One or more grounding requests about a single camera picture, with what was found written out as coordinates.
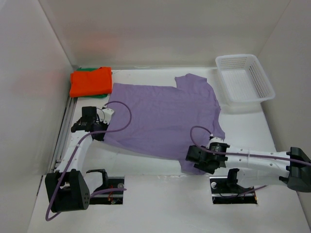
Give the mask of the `green t shirt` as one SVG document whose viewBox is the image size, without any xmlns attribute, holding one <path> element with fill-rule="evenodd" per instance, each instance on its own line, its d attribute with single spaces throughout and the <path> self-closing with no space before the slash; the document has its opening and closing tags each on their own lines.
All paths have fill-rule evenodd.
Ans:
<svg viewBox="0 0 311 233">
<path fill-rule="evenodd" d="M 82 67 L 80 67 L 76 71 L 87 71 L 87 72 L 89 72 L 89 71 L 94 71 L 96 69 L 97 68 L 82 68 Z M 94 95 L 94 96 L 84 96 L 84 98 L 95 98 L 95 99 L 103 99 L 105 97 L 107 97 L 107 94 L 100 94 L 100 95 Z"/>
</svg>

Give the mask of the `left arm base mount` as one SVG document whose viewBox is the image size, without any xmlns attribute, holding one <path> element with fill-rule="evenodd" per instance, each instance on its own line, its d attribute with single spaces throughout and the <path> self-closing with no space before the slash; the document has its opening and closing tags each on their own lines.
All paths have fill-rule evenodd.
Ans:
<svg viewBox="0 0 311 233">
<path fill-rule="evenodd" d="M 107 184 L 103 184 L 96 188 L 93 192 L 106 189 L 124 188 L 124 177 L 109 177 Z M 120 205 L 123 204 L 124 191 L 111 191 L 96 195 L 90 199 L 90 205 Z"/>
</svg>

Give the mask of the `orange t shirt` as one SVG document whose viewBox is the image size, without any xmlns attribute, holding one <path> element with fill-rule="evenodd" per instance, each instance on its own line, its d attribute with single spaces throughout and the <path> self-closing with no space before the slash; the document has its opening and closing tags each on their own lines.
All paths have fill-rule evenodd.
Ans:
<svg viewBox="0 0 311 233">
<path fill-rule="evenodd" d="M 77 70 L 70 75 L 71 98 L 105 95 L 112 93 L 112 69 L 100 67 L 95 70 Z"/>
</svg>

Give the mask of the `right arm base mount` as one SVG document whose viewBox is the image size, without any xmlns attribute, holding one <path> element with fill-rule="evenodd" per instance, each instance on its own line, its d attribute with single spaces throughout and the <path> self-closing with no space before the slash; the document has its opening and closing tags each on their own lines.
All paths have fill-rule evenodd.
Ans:
<svg viewBox="0 0 311 233">
<path fill-rule="evenodd" d="M 213 204 L 257 204 L 254 187 L 238 185 L 238 171 L 238 168 L 233 168 L 226 177 L 210 177 Z"/>
</svg>

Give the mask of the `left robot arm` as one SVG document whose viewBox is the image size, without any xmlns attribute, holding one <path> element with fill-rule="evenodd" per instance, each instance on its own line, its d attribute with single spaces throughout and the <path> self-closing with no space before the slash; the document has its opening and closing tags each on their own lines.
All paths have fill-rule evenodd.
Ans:
<svg viewBox="0 0 311 233">
<path fill-rule="evenodd" d="M 105 193 L 109 188 L 107 172 L 93 169 L 82 174 L 87 150 L 94 140 L 103 141 L 114 111 L 103 107 L 83 107 L 82 116 L 71 127 L 67 151 L 54 172 L 46 175 L 48 212 L 86 210 L 91 194 Z"/>
</svg>

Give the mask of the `lavender t shirt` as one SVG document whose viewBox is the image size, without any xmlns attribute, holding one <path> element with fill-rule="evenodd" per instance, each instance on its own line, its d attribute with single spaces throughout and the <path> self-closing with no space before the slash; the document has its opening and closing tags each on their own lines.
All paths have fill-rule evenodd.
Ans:
<svg viewBox="0 0 311 233">
<path fill-rule="evenodd" d="M 210 134 L 224 138 L 220 105 L 206 78 L 187 74 L 176 86 L 115 83 L 109 98 L 114 114 L 105 143 L 137 153 L 177 160 L 185 173 L 202 171 L 186 161 L 192 139 L 207 145 Z"/>
</svg>

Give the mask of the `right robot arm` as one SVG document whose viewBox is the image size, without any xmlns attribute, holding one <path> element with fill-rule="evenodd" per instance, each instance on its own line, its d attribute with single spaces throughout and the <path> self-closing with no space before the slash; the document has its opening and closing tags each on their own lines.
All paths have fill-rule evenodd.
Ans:
<svg viewBox="0 0 311 233">
<path fill-rule="evenodd" d="M 311 160 L 297 147 L 283 152 L 251 151 L 211 137 L 206 147 L 190 146 L 186 160 L 209 174 L 227 168 L 225 186 L 231 192 L 257 185 L 285 185 L 298 192 L 311 191 Z"/>
</svg>

